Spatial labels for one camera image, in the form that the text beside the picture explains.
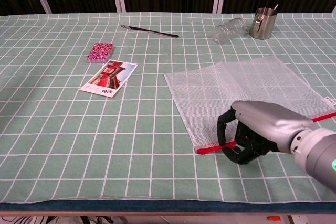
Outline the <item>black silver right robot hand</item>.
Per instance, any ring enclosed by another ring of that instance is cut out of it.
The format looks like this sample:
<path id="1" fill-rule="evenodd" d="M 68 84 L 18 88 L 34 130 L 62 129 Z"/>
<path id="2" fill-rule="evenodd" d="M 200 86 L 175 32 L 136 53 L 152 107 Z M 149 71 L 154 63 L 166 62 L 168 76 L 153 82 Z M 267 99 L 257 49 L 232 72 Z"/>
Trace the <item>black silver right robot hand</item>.
<path id="1" fill-rule="evenodd" d="M 238 121 L 236 143 L 227 147 L 226 127 L 234 120 Z M 312 119 L 275 103 L 235 101 L 217 119 L 217 138 L 225 156 L 244 165 L 269 151 L 289 154 L 295 137 L 312 126 Z"/>

